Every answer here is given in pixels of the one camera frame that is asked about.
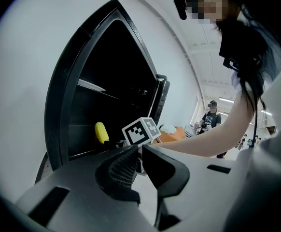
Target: white ceiling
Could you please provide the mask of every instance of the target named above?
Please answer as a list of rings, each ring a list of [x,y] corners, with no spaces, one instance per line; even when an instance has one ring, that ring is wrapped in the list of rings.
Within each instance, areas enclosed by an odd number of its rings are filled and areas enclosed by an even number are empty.
[[[174,0],[151,0],[153,8],[167,16],[167,23],[174,32],[180,34],[181,43],[187,46],[187,54],[197,73],[198,81],[203,91],[205,106],[211,101],[218,102],[221,112],[229,113],[232,103],[220,101],[219,97],[234,100],[236,91],[231,86],[233,71],[223,66],[223,58],[219,56],[221,35],[210,24],[198,24],[188,18],[181,20],[178,16]],[[264,126],[263,113],[260,113],[258,124]]]

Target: white cube with marker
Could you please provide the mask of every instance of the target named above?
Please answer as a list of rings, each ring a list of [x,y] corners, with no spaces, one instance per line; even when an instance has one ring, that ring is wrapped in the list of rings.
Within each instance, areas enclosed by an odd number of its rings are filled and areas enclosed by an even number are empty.
[[[155,122],[150,117],[141,117],[122,128],[128,145],[144,145],[161,136]]]

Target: ceiling light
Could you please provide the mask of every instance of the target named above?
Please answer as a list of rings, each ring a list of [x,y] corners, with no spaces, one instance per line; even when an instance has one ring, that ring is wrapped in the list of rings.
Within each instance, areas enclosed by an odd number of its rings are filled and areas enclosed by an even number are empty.
[[[226,99],[226,98],[222,98],[220,97],[219,100],[222,100],[222,101],[225,101],[225,102],[231,102],[231,103],[234,103],[234,101],[232,100],[229,100],[229,99]]]
[[[261,112],[262,112],[262,113],[265,113],[265,114],[267,114],[267,115],[270,115],[270,116],[272,116],[272,114],[271,114],[271,113],[269,113],[269,112],[266,112],[265,110],[262,110]]]
[[[225,113],[221,113],[221,112],[219,112],[220,114],[223,114],[223,115],[225,115],[225,116],[228,116],[228,114],[225,114]]]

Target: open cabinet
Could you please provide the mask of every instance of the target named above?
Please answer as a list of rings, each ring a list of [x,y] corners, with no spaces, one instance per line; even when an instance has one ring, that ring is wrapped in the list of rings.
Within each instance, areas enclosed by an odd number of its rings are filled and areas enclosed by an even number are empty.
[[[53,170],[96,154],[97,122],[110,141],[139,117],[158,123],[169,82],[157,75],[146,46],[118,0],[111,0],[76,31],[50,82],[45,138]]]

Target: yellow object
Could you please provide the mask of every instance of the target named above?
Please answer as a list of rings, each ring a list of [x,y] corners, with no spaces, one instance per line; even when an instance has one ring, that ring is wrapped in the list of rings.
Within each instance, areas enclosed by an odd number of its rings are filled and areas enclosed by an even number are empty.
[[[96,135],[98,140],[103,144],[105,141],[109,140],[108,134],[106,132],[105,126],[103,125],[103,123],[98,122],[96,123],[96,125],[94,126],[94,129],[96,131]]]

